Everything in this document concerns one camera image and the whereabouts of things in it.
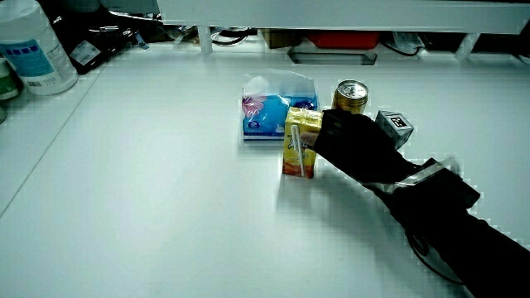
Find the person's right hand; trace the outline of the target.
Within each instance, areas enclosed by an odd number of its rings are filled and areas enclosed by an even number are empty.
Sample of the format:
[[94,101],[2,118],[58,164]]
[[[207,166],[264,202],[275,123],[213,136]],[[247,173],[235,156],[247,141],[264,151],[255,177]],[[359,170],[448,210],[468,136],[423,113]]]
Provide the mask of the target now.
[[319,132],[303,132],[301,142],[361,184],[400,182],[419,171],[406,160],[377,123],[362,114],[323,112]]

